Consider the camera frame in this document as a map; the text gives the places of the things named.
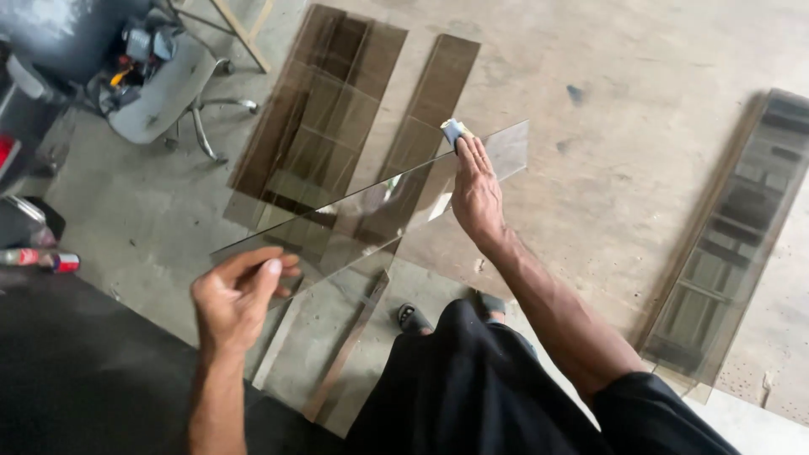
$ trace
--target concrete floor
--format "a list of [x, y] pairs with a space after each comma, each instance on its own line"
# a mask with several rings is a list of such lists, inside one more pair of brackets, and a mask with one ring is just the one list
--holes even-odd
[[[239, 0], [231, 7], [249, 18], [261, 3]], [[481, 135], [531, 120], [529, 169], [504, 187], [506, 217], [551, 270], [630, 338], [654, 306], [657, 286], [746, 100], [772, 86], [809, 94], [803, 32], [809, 6], [795, 0], [778, 7], [763, 0], [743, 5], [730, 0], [476, 0], [478, 7], [460, 0], [325, 3], [410, 30], [367, 150], [388, 149], [436, 34], [483, 43], [455, 115]], [[286, 57], [304, 7], [303, 0], [278, 0], [258, 37], [275, 69]], [[214, 17], [207, 2], [197, 0], [193, 9]], [[237, 66], [254, 67], [230, 37], [213, 32], [204, 37]], [[275, 77], [276, 71], [259, 76], [246, 70], [213, 81], [206, 93], [263, 100]], [[568, 87], [581, 91], [580, 100], [570, 98]], [[214, 148], [236, 159], [254, 118], [225, 107], [207, 108], [203, 119]], [[103, 291], [114, 290], [124, 304], [196, 343], [188, 284], [210, 266], [210, 252], [248, 233], [222, 218], [231, 197], [230, 168], [210, 165], [197, 149], [188, 118], [181, 129], [180, 149], [169, 152], [160, 143], [134, 146], [101, 120], [79, 116], [70, 158], [47, 199], [68, 219], [63, 244], [82, 255], [83, 278]], [[798, 386], [809, 364], [809, 349], [803, 348], [809, 331], [800, 325], [787, 337], [783, 333], [805, 321], [807, 310], [798, 302], [809, 288], [797, 270], [806, 262], [796, 261], [809, 245], [800, 228], [807, 216], [809, 197], [803, 191], [751, 304], [756, 320], [745, 319], [731, 350], [728, 362], [739, 372], [724, 372], [718, 384], [755, 402], [760, 381], [742, 385], [737, 380], [778, 369], [785, 380], [777, 380], [770, 398], [778, 408], [767, 409], [804, 424], [809, 396]], [[435, 319], [450, 296], [466, 289], [457, 282], [507, 295], [490, 267], [475, 272], [479, 254], [451, 217], [428, 228], [405, 239], [401, 251], [408, 261], [395, 264], [402, 278], [393, 282], [400, 290], [391, 293], [388, 307], [395, 306], [394, 297], [423, 299], [434, 305], [427, 312]], [[790, 247], [794, 257], [787, 253]], [[429, 282], [418, 287], [418, 279]], [[791, 283], [789, 290], [776, 289], [779, 282]], [[429, 289], [430, 296], [410, 294], [414, 288]], [[785, 311], [770, 312], [774, 305], [801, 317], [773, 316]], [[300, 335], [290, 338], [267, 384], [293, 406], [305, 400], [351, 312], [350, 306], [311, 306], [299, 315]], [[510, 321], [534, 342], [512, 308]], [[374, 315], [330, 398], [331, 410], [322, 416], [337, 434], [347, 430], [387, 358], [395, 330], [385, 317], [383, 311]], [[266, 337], [276, 319], [277, 312], [270, 313]], [[709, 409], [716, 393], [708, 399]], [[748, 406], [744, 409], [757, 412]], [[750, 423], [729, 425], [743, 435]]]

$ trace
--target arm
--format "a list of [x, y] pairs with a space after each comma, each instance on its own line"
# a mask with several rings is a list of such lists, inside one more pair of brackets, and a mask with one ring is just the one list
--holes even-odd
[[256, 342], [281, 276], [295, 276], [298, 257], [270, 247], [227, 259], [191, 285], [200, 333], [188, 444], [192, 455], [247, 453], [244, 443], [244, 355]]
[[452, 208], [461, 227], [497, 267], [542, 346], [590, 404], [630, 372], [645, 371], [635, 350], [523, 245], [502, 214], [502, 192], [480, 139], [460, 138]]

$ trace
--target clear glass sheet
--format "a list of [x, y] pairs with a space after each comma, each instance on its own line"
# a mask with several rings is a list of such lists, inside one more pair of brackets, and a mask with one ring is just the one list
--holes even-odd
[[[527, 137], [523, 121], [483, 139], [499, 180], [525, 168]], [[449, 210], [457, 163], [454, 153], [439, 156], [211, 256], [220, 262], [235, 253], [283, 246], [301, 257], [303, 277], [285, 283], [297, 294], [376, 251], [395, 252], [394, 242], [408, 230]]]
[[641, 349], [713, 385], [809, 164], [809, 99], [773, 89]]

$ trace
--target wooden frame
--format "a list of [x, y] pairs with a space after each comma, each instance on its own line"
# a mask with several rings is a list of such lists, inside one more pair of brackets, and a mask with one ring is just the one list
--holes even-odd
[[253, 24], [250, 32], [248, 32], [239, 19], [233, 14], [231, 8], [224, 2], [224, 0], [210, 0], [211, 4], [214, 5], [216, 11], [219, 15], [222, 16], [222, 19], [227, 22], [227, 25], [230, 28], [225, 28], [220, 25], [217, 25], [214, 21], [210, 19], [203, 18], [199, 15], [195, 15], [194, 13], [188, 11], [188, 7], [190, 6], [192, 0], [186, 0], [182, 7], [175, 6], [175, 9], [178, 13], [190, 18], [194, 19], [197, 22], [201, 22], [209, 27], [216, 28], [220, 32], [227, 33], [228, 35], [235, 36], [239, 38], [239, 41], [242, 42], [244, 48], [248, 50], [250, 56], [256, 61], [256, 64], [261, 68], [261, 71], [265, 74], [269, 73], [270, 66], [269, 63], [264, 59], [264, 55], [261, 54], [261, 51], [256, 47], [256, 36], [258, 36], [258, 32], [261, 30], [261, 27], [264, 26], [264, 22], [267, 20], [269, 16], [269, 12], [273, 9], [273, 2], [274, 0], [265, 0], [264, 6], [261, 8], [261, 12], [256, 19], [256, 22]]

